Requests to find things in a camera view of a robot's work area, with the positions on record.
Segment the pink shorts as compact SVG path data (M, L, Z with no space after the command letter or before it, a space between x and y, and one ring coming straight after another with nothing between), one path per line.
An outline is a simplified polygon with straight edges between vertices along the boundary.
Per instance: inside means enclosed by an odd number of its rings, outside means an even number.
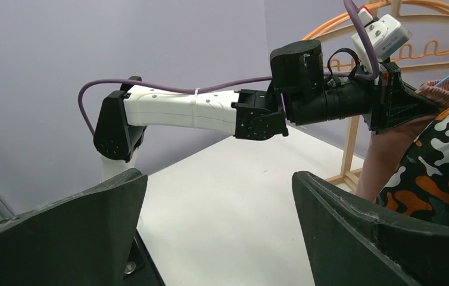
M371 133L363 168L353 194L373 201L395 173L402 156L414 139L437 115L449 108L449 79L437 86L438 80L427 81L416 93L433 101L437 111L390 128L380 134Z

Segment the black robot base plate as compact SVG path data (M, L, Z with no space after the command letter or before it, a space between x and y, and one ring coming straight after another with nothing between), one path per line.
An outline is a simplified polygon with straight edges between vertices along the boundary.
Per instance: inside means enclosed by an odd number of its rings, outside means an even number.
M146 245L138 231L130 248L123 275L123 285L127 286L165 286Z

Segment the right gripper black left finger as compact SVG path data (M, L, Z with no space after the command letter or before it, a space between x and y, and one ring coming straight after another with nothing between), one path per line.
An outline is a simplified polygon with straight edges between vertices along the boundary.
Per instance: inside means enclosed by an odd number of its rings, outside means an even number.
M0 221L0 285L123 285L147 176L130 169Z

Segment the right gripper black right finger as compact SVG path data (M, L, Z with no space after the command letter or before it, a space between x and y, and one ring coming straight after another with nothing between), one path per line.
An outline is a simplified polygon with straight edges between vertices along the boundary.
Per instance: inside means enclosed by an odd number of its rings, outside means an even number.
M292 175L292 193L316 285L449 285L449 227L306 171Z

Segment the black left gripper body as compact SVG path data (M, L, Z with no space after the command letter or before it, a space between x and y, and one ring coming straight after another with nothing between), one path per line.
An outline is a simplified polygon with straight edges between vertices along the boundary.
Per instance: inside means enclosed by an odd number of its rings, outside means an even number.
M396 63L379 64L378 82L372 88L371 109L368 112L368 128L371 132L383 132L396 128L413 119L435 114L438 105L416 93L405 83Z

